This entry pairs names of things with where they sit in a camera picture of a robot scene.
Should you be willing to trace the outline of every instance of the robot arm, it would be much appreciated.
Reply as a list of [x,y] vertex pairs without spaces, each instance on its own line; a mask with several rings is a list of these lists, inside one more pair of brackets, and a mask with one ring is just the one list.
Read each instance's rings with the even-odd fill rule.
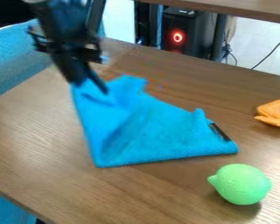
[[[91,79],[106,94],[105,83],[86,60],[102,63],[100,40],[96,36],[106,0],[25,0],[38,18],[45,37],[29,28],[37,50],[50,53],[68,82],[80,85]],[[94,45],[88,49],[87,44]]]

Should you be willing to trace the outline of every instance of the wood grain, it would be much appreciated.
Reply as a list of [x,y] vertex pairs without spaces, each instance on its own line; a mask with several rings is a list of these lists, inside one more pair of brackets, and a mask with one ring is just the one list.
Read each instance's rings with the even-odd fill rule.
[[137,0],[280,23],[280,0]]
[[[49,223],[280,223],[280,129],[253,119],[280,99],[280,77],[112,41],[105,77],[153,79],[148,91],[202,108],[240,146],[238,155],[97,169],[68,86],[45,70],[0,97],[0,194]],[[222,165],[245,163],[273,182],[261,204],[233,206],[207,183]]]

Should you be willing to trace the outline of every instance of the orange cloth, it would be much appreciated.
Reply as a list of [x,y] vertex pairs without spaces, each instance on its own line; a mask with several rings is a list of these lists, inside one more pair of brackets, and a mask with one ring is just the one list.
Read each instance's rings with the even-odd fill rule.
[[257,108],[257,121],[268,123],[280,128],[280,100],[269,102]]

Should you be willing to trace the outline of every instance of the towel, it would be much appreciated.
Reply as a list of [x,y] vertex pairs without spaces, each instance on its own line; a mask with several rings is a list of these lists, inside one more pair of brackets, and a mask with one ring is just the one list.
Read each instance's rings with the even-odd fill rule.
[[103,94],[90,80],[72,97],[96,167],[233,154],[238,147],[217,132],[200,108],[192,113],[144,92],[147,81],[122,75]]

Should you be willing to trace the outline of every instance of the green ball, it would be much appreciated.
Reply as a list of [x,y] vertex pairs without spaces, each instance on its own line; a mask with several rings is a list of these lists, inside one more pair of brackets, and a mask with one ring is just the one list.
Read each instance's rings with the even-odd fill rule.
[[259,202],[271,188],[262,171],[246,164],[225,165],[207,181],[225,200],[241,206]]

